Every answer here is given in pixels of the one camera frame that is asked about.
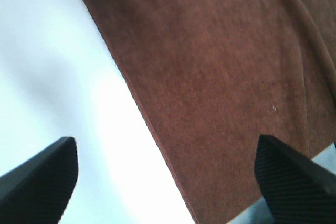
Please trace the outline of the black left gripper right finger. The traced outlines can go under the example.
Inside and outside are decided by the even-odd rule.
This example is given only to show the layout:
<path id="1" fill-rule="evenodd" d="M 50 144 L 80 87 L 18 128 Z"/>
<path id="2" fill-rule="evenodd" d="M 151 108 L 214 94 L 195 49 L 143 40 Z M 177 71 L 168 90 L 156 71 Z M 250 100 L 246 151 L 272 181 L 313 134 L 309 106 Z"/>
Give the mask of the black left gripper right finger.
<path id="1" fill-rule="evenodd" d="M 275 223 L 335 223 L 335 174 L 272 135 L 261 135 L 254 162 Z"/>

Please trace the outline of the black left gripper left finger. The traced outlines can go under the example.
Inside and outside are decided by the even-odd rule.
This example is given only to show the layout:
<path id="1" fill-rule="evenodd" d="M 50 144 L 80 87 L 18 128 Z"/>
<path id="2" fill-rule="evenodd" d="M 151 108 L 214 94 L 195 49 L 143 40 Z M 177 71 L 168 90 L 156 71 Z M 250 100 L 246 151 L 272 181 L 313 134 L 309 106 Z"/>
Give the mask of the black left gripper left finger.
<path id="1" fill-rule="evenodd" d="M 78 174 L 76 141 L 62 137 L 1 176 L 1 223 L 58 223 Z"/>

